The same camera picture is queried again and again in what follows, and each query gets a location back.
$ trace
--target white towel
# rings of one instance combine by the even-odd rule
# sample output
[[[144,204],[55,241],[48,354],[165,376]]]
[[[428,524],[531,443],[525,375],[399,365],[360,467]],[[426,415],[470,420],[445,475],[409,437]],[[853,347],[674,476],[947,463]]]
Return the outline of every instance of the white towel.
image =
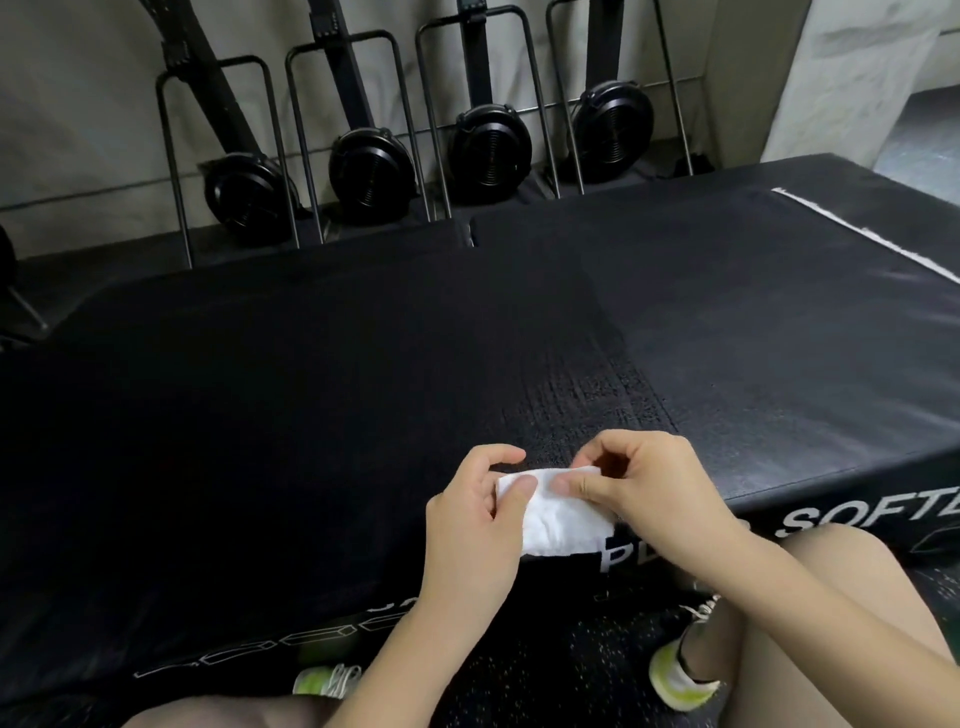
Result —
[[[599,468],[587,466],[578,471],[599,473]],[[550,490],[550,483],[569,469],[549,468],[504,475],[496,483],[497,498],[510,490],[521,475],[537,479],[527,512],[523,516],[523,553],[531,556],[569,556],[574,553],[594,553],[606,547],[613,535],[616,517],[600,506],[573,497],[558,496]]]

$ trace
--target white towel strip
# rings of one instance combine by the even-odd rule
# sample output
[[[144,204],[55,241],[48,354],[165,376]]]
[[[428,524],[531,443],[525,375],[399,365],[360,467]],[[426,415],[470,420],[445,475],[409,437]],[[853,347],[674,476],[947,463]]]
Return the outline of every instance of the white towel strip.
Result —
[[[816,203],[811,203],[809,200],[805,200],[803,197],[798,197],[797,195],[787,192],[782,187],[775,187],[772,191],[776,192],[779,195],[783,195],[783,197],[789,197],[794,202],[798,202],[804,207],[809,207],[814,212],[817,212],[823,215],[824,217],[828,218],[829,220],[832,220],[838,225],[842,225],[844,228],[848,228],[854,232],[859,232],[864,237],[873,240],[875,243],[882,245],[884,248],[888,248],[889,250],[892,250],[894,253],[899,253],[903,257],[908,257],[911,260],[913,260],[915,263],[920,263],[922,266],[924,266],[928,270],[931,270],[934,273],[943,276],[945,279],[950,280],[956,283],[957,285],[960,285],[960,277],[958,277],[955,273],[948,270],[947,268],[944,268],[942,265],[940,265],[940,263],[936,262],[935,260],[930,260],[930,258],[924,257],[919,253],[914,253],[913,251],[908,251],[905,248],[901,248],[899,245],[897,245],[897,243],[892,243],[889,240],[886,240],[880,237],[869,228],[858,228],[855,225],[851,225],[842,217],[837,217],[836,215],[834,215],[828,209],[823,209]]]

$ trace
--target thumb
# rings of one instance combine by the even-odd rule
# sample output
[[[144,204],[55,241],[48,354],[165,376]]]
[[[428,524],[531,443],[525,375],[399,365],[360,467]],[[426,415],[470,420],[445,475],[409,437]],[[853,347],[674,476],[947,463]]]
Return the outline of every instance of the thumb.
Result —
[[[620,481],[616,478],[605,477],[598,473],[573,471],[571,473],[560,473],[554,477],[550,484],[550,490],[558,496],[589,500],[616,510],[616,494],[619,485]]]
[[[497,523],[503,523],[507,528],[523,527],[523,514],[527,512],[527,503],[537,490],[537,479],[532,475],[519,477],[514,481],[510,490],[499,498],[496,503]]]

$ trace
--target hand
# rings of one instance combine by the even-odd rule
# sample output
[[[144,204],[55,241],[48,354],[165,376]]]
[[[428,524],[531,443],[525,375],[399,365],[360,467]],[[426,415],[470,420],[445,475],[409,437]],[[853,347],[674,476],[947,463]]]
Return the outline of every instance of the hand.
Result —
[[[657,553],[697,578],[709,582],[723,545],[747,533],[683,437],[604,430],[570,467],[585,465],[601,474],[558,475],[553,490],[611,508]]]
[[[426,504],[426,560],[417,607],[452,619],[479,640],[516,579],[523,547],[523,514],[537,479],[519,478],[496,503],[496,463],[518,463],[512,445],[472,449],[446,490]]]

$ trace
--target shoelace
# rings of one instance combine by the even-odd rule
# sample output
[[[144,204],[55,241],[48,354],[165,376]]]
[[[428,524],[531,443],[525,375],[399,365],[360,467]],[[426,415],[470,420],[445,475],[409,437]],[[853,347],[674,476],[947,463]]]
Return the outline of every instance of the shoelace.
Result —
[[[333,672],[330,673],[330,679],[327,680],[326,684],[320,689],[320,695],[343,700],[353,692],[357,683],[360,682],[360,676],[362,674],[363,669],[359,665],[347,667],[343,663],[340,663],[333,669]]]
[[[704,622],[710,619],[710,615],[713,614],[713,610],[716,609],[717,601],[720,600],[720,595],[713,595],[713,598],[708,599],[706,602],[701,604],[699,607],[694,609],[693,607],[688,607],[685,604],[680,606],[683,609],[686,609],[696,621]]]

